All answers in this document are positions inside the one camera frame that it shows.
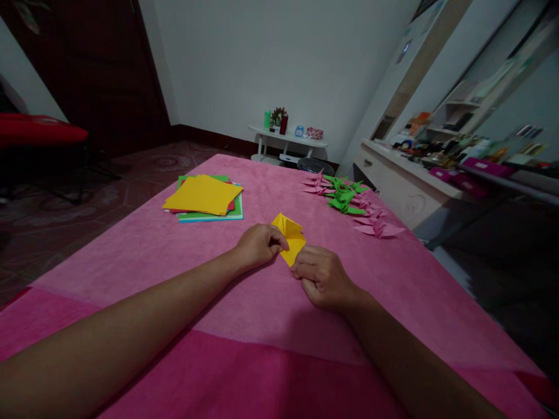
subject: yellow origami paper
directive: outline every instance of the yellow origami paper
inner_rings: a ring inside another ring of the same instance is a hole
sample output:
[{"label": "yellow origami paper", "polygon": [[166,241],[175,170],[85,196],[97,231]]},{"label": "yellow origami paper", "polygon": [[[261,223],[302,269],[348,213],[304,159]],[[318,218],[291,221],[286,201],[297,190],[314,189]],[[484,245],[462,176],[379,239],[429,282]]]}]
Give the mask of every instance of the yellow origami paper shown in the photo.
[{"label": "yellow origami paper", "polygon": [[225,215],[229,203],[243,190],[207,175],[189,177],[163,205],[173,210]]},{"label": "yellow origami paper", "polygon": [[275,225],[285,236],[285,240],[289,244],[289,250],[282,250],[280,255],[284,258],[287,264],[291,267],[295,263],[295,258],[307,243],[305,237],[301,230],[303,229],[295,221],[290,220],[281,212],[272,221],[272,225]]}]

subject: finger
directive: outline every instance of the finger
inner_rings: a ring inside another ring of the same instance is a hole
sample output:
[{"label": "finger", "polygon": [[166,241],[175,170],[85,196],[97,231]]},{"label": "finger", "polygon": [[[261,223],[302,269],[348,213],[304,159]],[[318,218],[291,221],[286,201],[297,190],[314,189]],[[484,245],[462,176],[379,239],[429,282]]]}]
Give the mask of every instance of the finger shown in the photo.
[{"label": "finger", "polygon": [[301,249],[301,251],[305,251],[305,252],[307,252],[307,253],[312,253],[312,254],[315,254],[315,255],[322,254],[322,251],[323,251],[323,250],[324,250],[323,247],[308,246],[308,245],[305,245],[305,246]]},{"label": "finger", "polygon": [[310,253],[303,248],[295,258],[295,265],[319,265],[322,258],[322,256]]},{"label": "finger", "polygon": [[276,226],[270,226],[270,237],[274,240],[277,240],[279,245],[284,249],[284,250],[289,250],[289,244],[287,243],[287,240],[285,240],[284,235],[281,233],[280,229],[278,229]]},{"label": "finger", "polygon": [[306,265],[306,264],[299,264],[295,271],[293,271],[293,275],[298,279],[299,278],[307,278],[312,281],[316,281],[317,278],[317,266],[316,265]]},{"label": "finger", "polygon": [[273,244],[272,246],[270,246],[270,250],[272,251],[272,255],[276,256],[282,251],[282,248],[279,244]]},{"label": "finger", "polygon": [[316,284],[311,280],[303,278],[301,280],[301,286],[305,290],[305,293],[307,294],[310,302],[316,304],[319,299],[319,290],[318,288],[316,288]]}]

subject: red bottle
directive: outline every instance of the red bottle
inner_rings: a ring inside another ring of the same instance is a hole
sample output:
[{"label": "red bottle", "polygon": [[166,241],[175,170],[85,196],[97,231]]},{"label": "red bottle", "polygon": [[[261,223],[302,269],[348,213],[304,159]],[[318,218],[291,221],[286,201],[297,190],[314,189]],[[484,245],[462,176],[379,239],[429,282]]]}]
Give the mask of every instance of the red bottle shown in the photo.
[{"label": "red bottle", "polygon": [[285,131],[287,131],[287,120],[289,119],[289,116],[285,115],[282,119],[281,119],[281,125],[279,126],[279,133],[282,135],[285,135]]}]

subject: door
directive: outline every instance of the door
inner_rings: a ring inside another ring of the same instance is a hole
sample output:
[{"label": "door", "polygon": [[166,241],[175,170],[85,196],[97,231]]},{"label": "door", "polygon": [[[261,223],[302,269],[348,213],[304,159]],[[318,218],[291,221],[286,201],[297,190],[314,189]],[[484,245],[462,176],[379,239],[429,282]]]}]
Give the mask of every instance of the door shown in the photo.
[{"label": "door", "polygon": [[0,0],[0,15],[70,123],[106,157],[169,126],[137,0]]}]

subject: vanity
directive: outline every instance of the vanity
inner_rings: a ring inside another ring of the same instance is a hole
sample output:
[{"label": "vanity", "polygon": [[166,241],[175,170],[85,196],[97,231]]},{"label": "vanity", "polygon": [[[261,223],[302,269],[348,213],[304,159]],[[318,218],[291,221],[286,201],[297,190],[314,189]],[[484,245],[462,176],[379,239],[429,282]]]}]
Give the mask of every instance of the vanity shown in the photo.
[{"label": "vanity", "polygon": [[363,140],[353,164],[376,189],[376,194],[411,230],[451,200],[471,201],[462,190],[429,174],[402,151]]}]

